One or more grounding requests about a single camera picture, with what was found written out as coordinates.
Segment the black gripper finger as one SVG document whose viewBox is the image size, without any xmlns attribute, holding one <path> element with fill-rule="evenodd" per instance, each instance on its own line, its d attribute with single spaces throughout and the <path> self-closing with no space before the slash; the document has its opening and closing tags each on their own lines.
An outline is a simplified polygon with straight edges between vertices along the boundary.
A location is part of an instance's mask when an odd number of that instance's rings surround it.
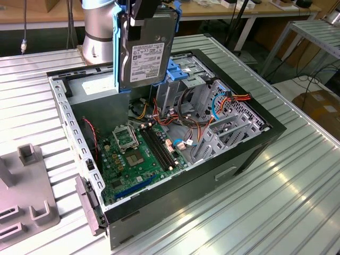
<svg viewBox="0 0 340 255">
<path fill-rule="evenodd" d="M 127 39 L 139 40 L 145 20 L 153 17 L 156 1 L 127 1 Z"/>
</svg>

